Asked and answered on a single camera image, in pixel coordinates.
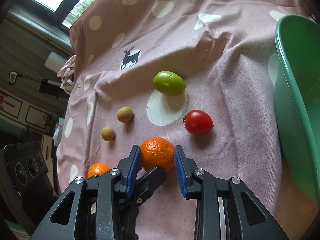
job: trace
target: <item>green plastic bowl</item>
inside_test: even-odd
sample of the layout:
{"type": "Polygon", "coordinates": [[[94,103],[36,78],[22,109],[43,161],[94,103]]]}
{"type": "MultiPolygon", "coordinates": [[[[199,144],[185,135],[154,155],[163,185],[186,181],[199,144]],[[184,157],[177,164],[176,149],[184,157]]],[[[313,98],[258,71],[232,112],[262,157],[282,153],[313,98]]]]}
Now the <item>green plastic bowl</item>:
{"type": "Polygon", "coordinates": [[[284,16],[276,47],[281,68],[275,107],[284,157],[298,187],[320,208],[320,26],[284,16]]]}

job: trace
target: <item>orange fruit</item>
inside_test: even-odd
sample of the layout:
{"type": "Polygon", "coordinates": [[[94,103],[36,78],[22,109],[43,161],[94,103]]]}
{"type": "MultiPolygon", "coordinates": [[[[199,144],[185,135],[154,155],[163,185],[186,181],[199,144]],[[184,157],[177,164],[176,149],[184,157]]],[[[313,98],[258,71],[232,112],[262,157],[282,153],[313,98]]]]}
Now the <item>orange fruit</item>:
{"type": "Polygon", "coordinates": [[[161,137],[151,137],[141,146],[141,166],[149,171],[154,166],[164,167],[168,172],[174,167],[174,146],[171,142],[161,137]]]}
{"type": "Polygon", "coordinates": [[[104,163],[95,163],[95,164],[92,164],[91,167],[89,168],[87,177],[90,178],[95,174],[98,174],[99,176],[101,176],[103,173],[109,170],[111,170],[111,168],[108,165],[104,163]]]}

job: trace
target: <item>white paper roll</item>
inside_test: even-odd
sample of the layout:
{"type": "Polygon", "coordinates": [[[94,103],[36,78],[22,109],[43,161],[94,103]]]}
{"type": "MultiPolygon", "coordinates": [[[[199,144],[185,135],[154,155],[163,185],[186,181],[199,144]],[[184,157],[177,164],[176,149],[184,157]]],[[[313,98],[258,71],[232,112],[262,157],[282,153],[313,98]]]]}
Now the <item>white paper roll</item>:
{"type": "Polygon", "coordinates": [[[59,54],[52,51],[45,62],[44,66],[48,69],[51,69],[55,73],[58,73],[59,70],[64,66],[67,62],[67,59],[61,57],[59,54]]]}

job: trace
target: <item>black deer silhouette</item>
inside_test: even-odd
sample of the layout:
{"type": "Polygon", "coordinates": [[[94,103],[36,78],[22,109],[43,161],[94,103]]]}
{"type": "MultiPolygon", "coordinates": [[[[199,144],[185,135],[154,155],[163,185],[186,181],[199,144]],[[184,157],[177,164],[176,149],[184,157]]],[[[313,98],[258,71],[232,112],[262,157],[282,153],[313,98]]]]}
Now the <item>black deer silhouette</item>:
{"type": "Polygon", "coordinates": [[[125,68],[125,66],[126,66],[130,61],[131,61],[132,65],[134,65],[134,64],[136,64],[136,63],[138,62],[138,56],[139,56],[141,50],[140,50],[138,53],[129,56],[130,51],[134,48],[134,45],[133,45],[133,46],[130,46],[130,48],[131,48],[131,49],[126,49],[126,50],[124,51],[125,55],[124,55],[124,58],[123,58],[123,61],[122,61],[121,70],[122,70],[122,67],[124,66],[124,68],[125,68]]]}

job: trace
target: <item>small brown round fruit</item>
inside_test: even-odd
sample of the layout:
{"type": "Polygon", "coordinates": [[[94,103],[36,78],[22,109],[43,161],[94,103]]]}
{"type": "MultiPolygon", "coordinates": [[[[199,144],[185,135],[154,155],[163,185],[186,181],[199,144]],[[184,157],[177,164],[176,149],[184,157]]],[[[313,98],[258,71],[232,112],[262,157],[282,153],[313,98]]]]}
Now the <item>small brown round fruit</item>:
{"type": "Polygon", "coordinates": [[[117,118],[120,122],[129,122],[131,118],[133,117],[133,110],[131,107],[125,106],[118,110],[117,112],[117,118]]]}
{"type": "Polygon", "coordinates": [[[115,131],[111,126],[106,126],[101,130],[101,136],[105,141],[112,141],[115,137],[115,131]]]}

